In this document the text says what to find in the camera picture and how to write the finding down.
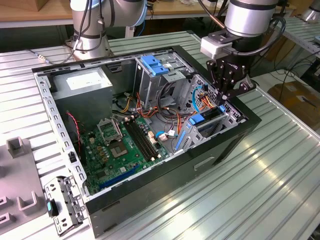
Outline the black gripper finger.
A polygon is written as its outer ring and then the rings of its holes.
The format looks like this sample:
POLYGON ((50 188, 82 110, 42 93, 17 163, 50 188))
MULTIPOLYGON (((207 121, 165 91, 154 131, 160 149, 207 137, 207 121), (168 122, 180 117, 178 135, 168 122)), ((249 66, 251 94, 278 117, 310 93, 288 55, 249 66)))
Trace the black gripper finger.
POLYGON ((206 67, 211 76, 211 83, 216 90, 216 104, 223 105, 225 100, 223 96, 226 92, 225 86, 225 61, 224 60, 208 60, 206 67))
POLYGON ((257 87, 256 83, 251 80, 249 76, 244 77, 241 80, 232 79, 226 87, 224 95, 227 99, 232 99, 239 95, 245 94, 254 90, 257 87))

